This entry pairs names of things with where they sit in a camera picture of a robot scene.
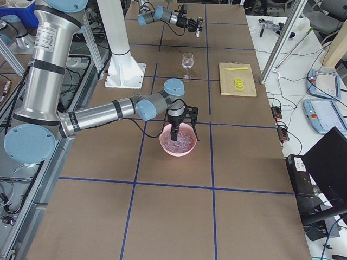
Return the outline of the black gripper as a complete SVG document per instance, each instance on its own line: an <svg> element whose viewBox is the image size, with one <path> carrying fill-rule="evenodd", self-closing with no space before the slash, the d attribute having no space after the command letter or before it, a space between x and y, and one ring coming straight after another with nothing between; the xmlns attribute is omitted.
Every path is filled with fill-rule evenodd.
<svg viewBox="0 0 347 260"><path fill-rule="evenodd" d="M177 141L179 126L184 119L185 119L184 105L180 106L180 108L174 108L168 111L168 122L171 124L171 131L170 131L171 140Z"/></svg>
<svg viewBox="0 0 347 260"><path fill-rule="evenodd" d="M187 19L185 16L178 16L177 18L177 26L180 28L187 28L189 32L201 32L201 26L193 26L193 25L202 25L203 19Z"/></svg>

